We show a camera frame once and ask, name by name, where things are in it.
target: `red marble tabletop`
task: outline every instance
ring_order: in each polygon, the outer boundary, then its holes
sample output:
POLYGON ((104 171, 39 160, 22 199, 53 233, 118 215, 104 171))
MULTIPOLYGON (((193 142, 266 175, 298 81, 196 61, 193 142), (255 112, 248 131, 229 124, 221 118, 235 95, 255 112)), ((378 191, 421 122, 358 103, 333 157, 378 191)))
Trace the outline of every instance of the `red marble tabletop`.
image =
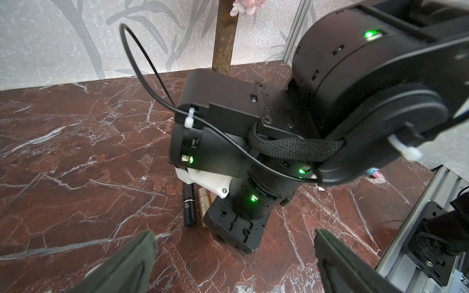
MULTIPOLYGON (((231 75, 283 86, 290 71, 275 61, 231 75)), ((176 100, 187 75, 162 75, 176 100)), ((1 92, 0 291, 64 292, 151 229, 159 249, 149 292, 321 292, 314 229, 375 266, 432 178, 398 159, 379 180, 302 185, 272 212, 259 250, 242 256, 200 218, 184 227, 182 182, 167 157, 172 124, 136 78, 1 92)))

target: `black mascara tube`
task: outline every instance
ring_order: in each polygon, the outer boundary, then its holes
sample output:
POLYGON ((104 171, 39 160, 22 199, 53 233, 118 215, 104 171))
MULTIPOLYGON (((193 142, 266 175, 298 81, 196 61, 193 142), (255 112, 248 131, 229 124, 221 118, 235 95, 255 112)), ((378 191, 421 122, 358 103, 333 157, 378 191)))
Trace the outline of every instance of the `black mascara tube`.
POLYGON ((192 227, 196 224, 196 199, 194 195, 194 184, 183 184, 184 226, 192 227))

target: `rusty metal pole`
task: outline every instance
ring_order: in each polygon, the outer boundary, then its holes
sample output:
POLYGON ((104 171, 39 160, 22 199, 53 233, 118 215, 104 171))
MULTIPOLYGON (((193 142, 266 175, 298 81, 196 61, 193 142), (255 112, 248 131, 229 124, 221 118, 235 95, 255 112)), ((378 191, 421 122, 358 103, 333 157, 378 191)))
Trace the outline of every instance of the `rusty metal pole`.
POLYGON ((238 15, 235 17, 230 15, 232 8, 233 0, 219 1, 212 70, 224 75, 228 75, 230 72, 236 25, 238 24, 238 15))

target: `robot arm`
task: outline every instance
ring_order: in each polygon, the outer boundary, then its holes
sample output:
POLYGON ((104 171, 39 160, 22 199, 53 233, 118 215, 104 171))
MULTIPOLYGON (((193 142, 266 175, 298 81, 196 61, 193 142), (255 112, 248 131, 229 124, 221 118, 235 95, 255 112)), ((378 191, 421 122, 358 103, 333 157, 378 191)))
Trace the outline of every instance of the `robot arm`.
POLYGON ((303 182, 349 182, 469 116, 452 118, 469 96, 469 15, 437 4, 370 0, 333 12, 301 39, 285 89, 197 69, 177 108, 124 42, 144 87, 175 112, 178 177, 219 195, 204 217, 218 240, 252 253, 271 210, 303 182))

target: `black cable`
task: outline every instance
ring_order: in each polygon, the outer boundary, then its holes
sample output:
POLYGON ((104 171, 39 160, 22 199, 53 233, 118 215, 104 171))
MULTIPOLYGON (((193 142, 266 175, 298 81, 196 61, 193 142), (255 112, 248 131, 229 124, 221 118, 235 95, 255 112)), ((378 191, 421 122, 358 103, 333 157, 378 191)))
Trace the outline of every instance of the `black cable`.
POLYGON ((462 123, 469 119, 469 111, 466 111, 465 113, 459 115, 458 117, 451 119, 449 121, 446 121, 443 124, 440 124, 436 126, 435 128, 432 128, 430 130, 427 130, 422 133, 422 136, 428 139, 434 139, 440 132, 445 131, 459 123, 462 123))
MULTIPOLYGON (((144 50, 142 44, 138 41, 137 37, 136 37, 136 36, 134 35, 134 33, 129 29, 129 27, 128 27, 126 24, 121 23, 121 25, 119 26, 119 30, 121 31, 122 43, 124 43, 124 40, 125 40, 125 43, 126 43, 126 44, 124 45, 124 49, 126 48, 126 46, 127 46, 127 48, 128 48, 129 46, 127 45, 127 39, 125 39, 125 36, 122 38, 122 36, 123 36, 123 34, 122 34, 122 28, 121 28, 122 25, 125 25, 125 26, 126 26, 127 31, 128 31, 128 32, 132 35, 132 37, 134 38, 134 40, 135 40, 135 42, 137 43, 138 47, 140 48, 140 50, 142 51, 142 53, 145 55, 145 58, 147 59, 147 61, 148 61, 148 63, 150 64, 151 68, 153 69, 153 72, 155 73, 156 77, 158 78, 159 83, 163 86, 163 90, 165 91, 166 95, 168 96, 168 99, 171 101, 171 103, 173 104, 173 106, 176 107, 176 103, 174 102, 173 98, 172 98, 171 95, 169 94, 169 92, 168 92, 168 90, 167 90, 167 88, 166 88, 166 86, 165 86, 165 83, 161 80, 161 77, 159 76, 158 71, 156 71, 156 68, 154 67, 153 62, 150 60, 150 57, 148 57, 148 54, 147 54, 146 51, 144 50)), ((142 73, 140 72, 140 69, 139 69, 139 68, 138 68, 138 73, 137 73, 137 71, 135 71, 135 74, 137 74, 137 76, 138 76, 138 74, 142 74, 142 73)))
POLYGON ((462 192, 463 192, 464 190, 468 189, 468 188, 469 188, 469 186, 466 186, 466 187, 464 187, 463 189, 461 189, 461 191, 458 193, 458 196, 457 196, 457 197, 459 197, 459 196, 462 194, 462 192))
POLYGON ((420 248, 424 251, 424 253, 427 255, 427 257, 429 259, 431 259, 431 261, 436 261, 438 263, 441 263, 438 258, 422 243, 422 238, 428 238, 428 239, 433 239, 433 240, 436 240, 438 242, 441 242, 441 243, 444 243, 446 245, 449 245, 449 246, 452 246, 454 248, 456 248, 457 250, 459 250, 459 253, 460 252, 464 252, 465 250, 458 247, 457 245, 455 244, 452 244, 451 242, 441 238, 441 237, 438 237, 436 235, 433 235, 433 234, 430 234, 430 233, 427 233, 427 232, 420 232, 419 234, 417 234, 417 242, 420 246, 420 248))
MULTIPOLYGON (((158 96, 158 94, 150 87, 150 85, 147 83, 147 81, 145 80, 144 76, 142 75, 142 72, 140 72, 140 69, 138 68, 137 66, 137 63, 135 62, 135 59, 132 55, 132 52, 130 51, 130 48, 129 48, 129 44, 127 43, 127 38, 125 36, 125 31, 127 31, 131 36, 132 38, 134 39, 134 41, 137 43, 138 47, 140 48, 140 50, 142 50, 143 54, 145 55, 147 61, 150 63, 151 65, 151 68, 153 68, 153 70, 155 71, 155 74, 156 76, 158 77, 158 80, 161 82, 161 84, 163 84, 163 82, 161 81, 161 79, 159 78, 159 75, 155 69, 155 67, 153 66, 150 58, 148 57, 145 49, 142 47, 142 44, 140 44, 140 42, 138 41, 137 37, 135 36, 135 34, 132 32, 132 30, 124 23, 121 23, 119 25, 119 32, 120 32, 120 35, 121 35, 121 40, 122 40, 122 44, 124 46, 124 50, 125 50, 125 53, 127 54, 127 58, 129 59, 130 61, 130 64, 132 65, 132 68, 134 69, 135 71, 135 74, 137 75, 138 79, 140 80, 140 83, 142 84, 142 86, 146 89, 146 91, 150 94, 150 96, 155 99, 158 103, 160 103, 161 105, 163 105, 164 107, 166 107, 167 109, 173 111, 175 114, 181 114, 181 115, 185 115, 187 116, 188 115, 188 112, 187 111, 184 111, 184 110, 181 110, 179 108, 176 108, 175 106, 171 106, 169 103, 167 103, 165 100, 163 100, 160 96, 158 96)), ((293 177, 293 176, 290 176, 290 175, 286 175, 286 174, 283 174, 283 173, 280 173, 266 165, 264 165, 261 161, 259 161, 257 158, 251 156, 245 149, 243 149, 240 145, 238 145, 233 139, 231 139, 229 136, 227 136, 223 131, 219 130, 218 128, 216 128, 215 126, 213 126, 212 124, 210 124, 209 122, 205 121, 204 119, 202 118, 199 118, 198 116, 195 116, 194 115, 194 120, 198 121, 198 122, 201 122, 202 124, 204 124, 205 126, 207 126, 208 128, 210 128, 211 130, 215 131, 218 135, 220 135, 221 137, 223 137, 226 141, 228 141, 230 143, 230 145, 234 146, 236 149, 238 149, 244 156, 246 156, 247 158, 249 158, 254 164, 258 165, 259 167, 263 168, 264 170, 267 170, 269 171, 270 173, 272 174, 275 174, 277 176, 280 176, 280 177, 283 177, 283 178, 287 178, 287 179, 291 179, 291 180, 295 180, 295 181, 299 181, 299 182, 307 182, 307 183, 317 183, 318 180, 317 179, 303 179, 303 178, 298 178, 298 177, 293 177)))

